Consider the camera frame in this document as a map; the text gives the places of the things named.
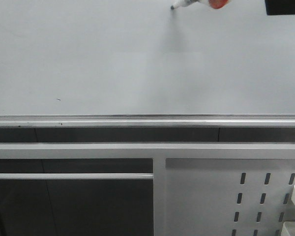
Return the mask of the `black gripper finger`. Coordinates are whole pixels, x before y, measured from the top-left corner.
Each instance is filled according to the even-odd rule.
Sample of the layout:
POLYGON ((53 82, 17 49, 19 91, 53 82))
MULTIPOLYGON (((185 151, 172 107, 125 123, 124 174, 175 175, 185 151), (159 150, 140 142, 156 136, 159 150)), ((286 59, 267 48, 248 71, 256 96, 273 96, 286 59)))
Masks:
POLYGON ((295 15, 295 0, 265 0, 267 15, 295 15))

